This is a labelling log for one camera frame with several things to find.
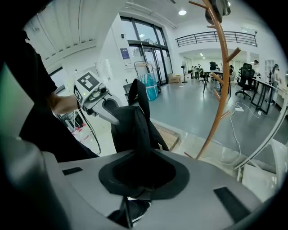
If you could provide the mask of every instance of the wooden coat rack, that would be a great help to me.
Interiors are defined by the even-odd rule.
[[[225,104],[226,104],[227,95],[228,95],[229,62],[241,51],[241,49],[239,47],[237,47],[233,51],[233,53],[228,55],[228,48],[227,48],[227,43],[226,43],[226,38],[225,38],[225,35],[223,32],[223,28],[222,28],[221,23],[219,22],[219,19],[217,18],[217,15],[215,13],[215,10],[213,9],[209,0],[203,0],[204,4],[200,4],[197,2],[193,2],[193,1],[189,1],[189,3],[194,4],[196,6],[200,6],[200,7],[204,8],[205,10],[207,10],[207,12],[209,13],[214,25],[207,26],[207,27],[216,29],[216,31],[217,31],[220,46],[221,46],[222,61],[223,61],[223,80],[219,76],[217,76],[215,73],[213,73],[213,72],[210,73],[216,80],[218,80],[220,82],[223,89],[221,91],[221,97],[219,96],[217,91],[214,89],[214,94],[215,94],[215,96],[219,102],[219,106],[218,106],[217,114],[215,116],[212,128],[209,132],[209,135],[208,135],[204,145],[202,146],[200,152],[198,153],[198,155],[196,157],[196,159],[199,159],[201,157],[201,155],[204,153],[205,149],[207,148],[210,140],[212,139],[212,137],[213,137],[213,135],[214,135],[214,133],[218,127],[220,120],[231,112],[231,111],[227,111],[227,112],[223,113],[224,108],[225,108]]]

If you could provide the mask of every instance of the black cable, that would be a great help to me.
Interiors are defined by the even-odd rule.
[[[88,125],[88,127],[90,128],[90,130],[91,130],[91,132],[92,132],[95,140],[97,141],[98,148],[99,148],[99,154],[97,154],[97,155],[100,155],[100,153],[101,153],[101,147],[100,147],[100,144],[99,144],[98,139],[97,139],[97,137],[96,137],[95,131],[94,131],[94,129],[92,128],[92,126],[91,126],[91,124],[89,123],[89,121],[87,121],[86,117],[84,116],[84,114],[83,114],[83,112],[82,112],[82,110],[81,110],[81,108],[80,108],[80,105],[79,105],[79,102],[78,102],[78,101],[77,101],[77,106],[78,106],[78,110],[80,111],[80,113],[81,113],[84,121],[87,123],[87,125]]]

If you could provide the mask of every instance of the balcony railing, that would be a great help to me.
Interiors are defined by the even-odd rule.
[[[243,43],[247,45],[253,45],[257,47],[256,36],[253,34],[224,31],[227,42]],[[219,42],[217,32],[204,32],[191,34],[184,37],[176,38],[178,47],[198,44],[203,42]]]

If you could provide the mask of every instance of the ceiling light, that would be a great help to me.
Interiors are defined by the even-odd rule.
[[[185,15],[186,13],[187,13],[186,10],[180,10],[180,11],[178,12],[179,15]]]

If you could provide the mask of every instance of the ceiling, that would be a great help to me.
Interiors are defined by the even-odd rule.
[[[234,50],[233,49],[228,49],[229,54],[232,53]],[[203,53],[204,57],[207,59],[221,59],[222,54],[221,54],[221,49],[198,49],[198,50],[193,50],[193,51],[188,51],[181,53],[182,56],[190,59],[201,59],[202,56],[200,53]],[[259,55],[255,53],[250,53],[250,57],[252,60],[259,60]],[[247,52],[246,51],[241,51],[237,56],[233,59],[235,61],[240,61],[240,62],[246,62],[247,59]]]
[[[54,0],[24,27],[45,67],[82,49],[102,47],[125,0]]]
[[[202,0],[194,0],[195,2],[203,4]],[[250,19],[253,21],[261,21],[257,14],[243,3],[241,0],[228,0],[231,3],[231,14],[229,17],[236,17],[241,19]],[[192,5],[189,0],[128,0],[122,8],[122,12],[139,11],[148,14],[150,17],[156,17],[159,20],[168,20],[174,26],[187,21],[203,19],[204,9]],[[186,10],[187,13],[180,16],[178,12]]]

